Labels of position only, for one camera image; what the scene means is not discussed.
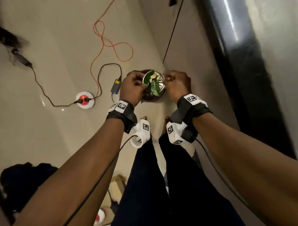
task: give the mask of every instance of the hand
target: hand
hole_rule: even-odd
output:
[[[143,77],[144,74],[137,71],[133,71],[126,76],[120,87],[120,100],[127,100],[135,107],[147,88],[147,85],[142,82]]]
[[[170,99],[176,104],[180,97],[191,93],[191,78],[185,72],[165,72],[162,82],[168,91]]]

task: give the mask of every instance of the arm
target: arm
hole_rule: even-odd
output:
[[[182,72],[165,81],[173,101],[191,93]],[[298,161],[225,125],[211,113],[193,124],[217,164],[245,200],[276,225],[298,224]]]
[[[143,74],[133,72],[124,79],[121,100],[129,101],[134,107],[138,104],[146,88],[140,85],[139,79],[142,77]],[[117,155],[123,132],[122,120],[106,120],[97,133],[37,190],[15,225],[62,226]],[[94,224],[116,161],[69,225]]]

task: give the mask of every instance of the person's left hand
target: person's left hand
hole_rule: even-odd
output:
[[[144,74],[137,71],[126,76],[120,87],[120,100],[127,100],[135,107],[147,88],[147,85],[142,82],[143,77]]]

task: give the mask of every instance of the person's left arm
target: person's left arm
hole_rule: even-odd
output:
[[[132,72],[121,85],[120,100],[135,107],[146,89],[144,75]],[[62,226],[117,155],[124,132],[121,119],[110,118],[97,133],[34,194],[14,225]],[[106,195],[117,159],[69,225],[93,225]]]

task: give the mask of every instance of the black trousers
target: black trousers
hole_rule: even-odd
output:
[[[183,147],[171,144],[167,134],[159,144],[167,162],[169,195],[150,139],[136,153],[112,226],[244,225]]]

